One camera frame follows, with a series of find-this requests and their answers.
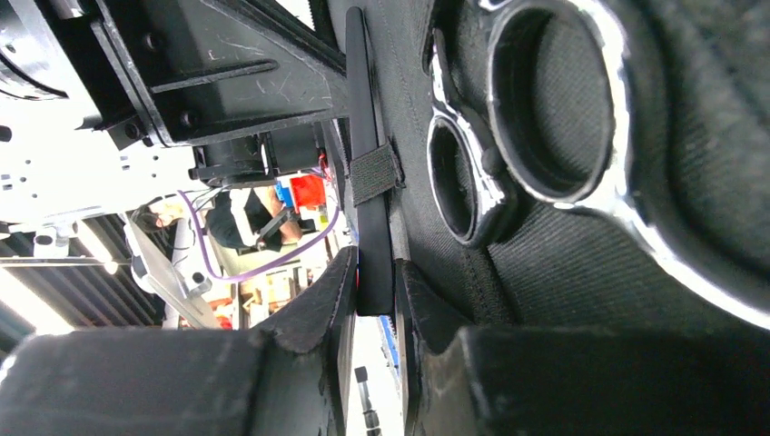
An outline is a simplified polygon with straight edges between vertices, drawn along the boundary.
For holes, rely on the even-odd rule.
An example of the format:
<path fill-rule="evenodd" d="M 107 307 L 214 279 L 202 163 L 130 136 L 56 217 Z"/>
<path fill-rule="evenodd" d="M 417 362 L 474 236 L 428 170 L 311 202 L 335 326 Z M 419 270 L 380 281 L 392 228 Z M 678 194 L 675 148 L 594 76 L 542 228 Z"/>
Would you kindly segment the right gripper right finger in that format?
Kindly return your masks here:
<path fill-rule="evenodd" d="M 766 435 L 769 338 L 478 326 L 395 263 L 408 435 Z"/>

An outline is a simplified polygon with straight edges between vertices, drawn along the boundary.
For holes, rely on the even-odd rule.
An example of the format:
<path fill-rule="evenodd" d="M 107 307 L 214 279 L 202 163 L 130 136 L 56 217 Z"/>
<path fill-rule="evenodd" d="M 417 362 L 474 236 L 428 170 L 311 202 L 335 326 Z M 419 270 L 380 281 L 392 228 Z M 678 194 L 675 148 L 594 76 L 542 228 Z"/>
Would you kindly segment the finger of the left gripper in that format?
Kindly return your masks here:
<path fill-rule="evenodd" d="M 167 146 L 349 114 L 344 55 L 275 1 L 100 1 L 92 29 L 144 129 Z"/>

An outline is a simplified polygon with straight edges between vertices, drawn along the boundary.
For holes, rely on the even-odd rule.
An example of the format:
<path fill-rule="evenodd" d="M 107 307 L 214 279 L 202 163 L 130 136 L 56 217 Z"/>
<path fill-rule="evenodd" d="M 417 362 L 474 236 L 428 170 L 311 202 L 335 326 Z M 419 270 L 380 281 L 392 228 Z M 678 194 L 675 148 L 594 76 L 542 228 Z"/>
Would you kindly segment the silver scissors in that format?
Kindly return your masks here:
<path fill-rule="evenodd" d="M 526 323 L 769 325 L 766 1 L 432 1 L 421 56 L 477 109 L 459 231 Z"/>

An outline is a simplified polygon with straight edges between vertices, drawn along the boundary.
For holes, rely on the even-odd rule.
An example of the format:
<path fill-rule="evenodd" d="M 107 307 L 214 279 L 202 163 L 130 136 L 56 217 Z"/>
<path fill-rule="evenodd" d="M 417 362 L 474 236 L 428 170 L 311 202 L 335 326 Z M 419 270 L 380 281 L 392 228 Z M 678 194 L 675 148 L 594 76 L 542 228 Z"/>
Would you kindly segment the black hair clip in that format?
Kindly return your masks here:
<path fill-rule="evenodd" d="M 350 109 L 350 186 L 359 235 L 359 296 L 361 316 L 393 311 L 393 261 L 390 225 L 384 194 L 395 185 L 390 148 L 379 146 L 370 77 L 364 13 L 357 6 L 346 13 L 346 74 Z"/>

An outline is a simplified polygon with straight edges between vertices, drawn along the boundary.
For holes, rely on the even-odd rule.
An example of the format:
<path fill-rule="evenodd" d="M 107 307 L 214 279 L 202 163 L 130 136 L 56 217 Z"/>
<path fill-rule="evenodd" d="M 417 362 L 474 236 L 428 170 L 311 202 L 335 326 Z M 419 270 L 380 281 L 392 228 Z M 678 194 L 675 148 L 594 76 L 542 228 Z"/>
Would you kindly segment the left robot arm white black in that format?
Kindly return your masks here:
<path fill-rule="evenodd" d="M 337 32 L 326 1 L 4 1 L 2 235 L 313 167 Z"/>

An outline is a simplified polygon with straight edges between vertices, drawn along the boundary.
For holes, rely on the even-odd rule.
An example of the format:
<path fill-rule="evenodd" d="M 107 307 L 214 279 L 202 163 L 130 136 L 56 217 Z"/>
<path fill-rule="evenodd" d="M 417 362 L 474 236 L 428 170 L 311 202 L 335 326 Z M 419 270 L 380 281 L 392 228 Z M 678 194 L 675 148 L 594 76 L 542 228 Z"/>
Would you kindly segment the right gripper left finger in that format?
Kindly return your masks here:
<path fill-rule="evenodd" d="M 1 368 L 4 435 L 342 435 L 358 251 L 249 330 L 36 335 Z"/>

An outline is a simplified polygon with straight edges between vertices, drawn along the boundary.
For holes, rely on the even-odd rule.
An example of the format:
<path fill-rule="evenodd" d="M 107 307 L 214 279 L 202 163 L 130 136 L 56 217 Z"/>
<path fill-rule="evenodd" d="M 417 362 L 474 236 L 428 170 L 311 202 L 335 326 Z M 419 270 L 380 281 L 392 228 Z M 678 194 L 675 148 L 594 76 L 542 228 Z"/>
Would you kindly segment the black zip tool case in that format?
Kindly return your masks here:
<path fill-rule="evenodd" d="M 766 1 L 333 1 L 393 248 L 477 323 L 769 326 Z"/>

